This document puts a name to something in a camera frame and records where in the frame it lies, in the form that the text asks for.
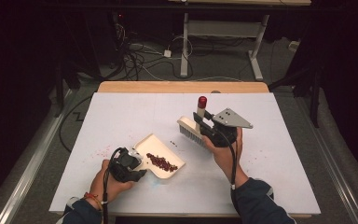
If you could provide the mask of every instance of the red beans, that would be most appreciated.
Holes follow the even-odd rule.
[[[173,172],[178,169],[177,166],[170,164],[163,157],[155,156],[151,153],[147,153],[146,156],[152,161],[153,165],[159,167],[160,169],[163,169],[164,171]]]

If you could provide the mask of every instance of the person's right hand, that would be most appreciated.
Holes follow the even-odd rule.
[[[229,147],[215,147],[212,141],[205,135],[202,136],[205,146],[213,153],[214,160],[217,165],[222,169],[227,179],[231,180],[232,174],[232,154]],[[248,180],[248,176],[244,173],[240,166],[240,158],[242,154],[242,128],[237,128],[237,140],[231,146],[234,153],[237,153],[237,167],[236,167],[236,187],[239,187]]]

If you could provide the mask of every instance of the red brush handle tip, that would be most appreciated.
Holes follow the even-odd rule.
[[[207,99],[205,96],[200,96],[199,98],[199,108],[204,109],[206,107]]]

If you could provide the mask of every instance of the brush handle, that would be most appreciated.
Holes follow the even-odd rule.
[[[199,98],[199,103],[197,104],[197,114],[200,116],[200,118],[203,119],[204,115],[205,115],[205,107],[206,107],[206,102],[208,100],[206,99],[205,96],[200,96]],[[198,133],[200,133],[200,125],[196,124],[196,131]]]

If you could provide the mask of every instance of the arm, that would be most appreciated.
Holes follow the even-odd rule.
[[[242,128],[237,128],[237,141],[232,147],[237,153],[235,175],[235,197],[243,224],[258,223],[296,223],[283,208],[269,197],[271,187],[261,180],[249,177],[240,166],[242,153]],[[207,136],[202,136],[205,146],[213,153],[214,160],[227,179],[231,179],[232,155],[228,147],[215,147]]]
[[[72,198],[68,201],[63,213],[63,217],[57,224],[101,224],[102,211],[101,201],[103,200],[103,175],[108,168],[109,160],[104,160],[101,170],[92,180],[89,194],[94,198],[85,197],[83,199]],[[108,202],[112,202],[120,192],[132,188],[133,182],[121,183],[109,175],[107,183]]]

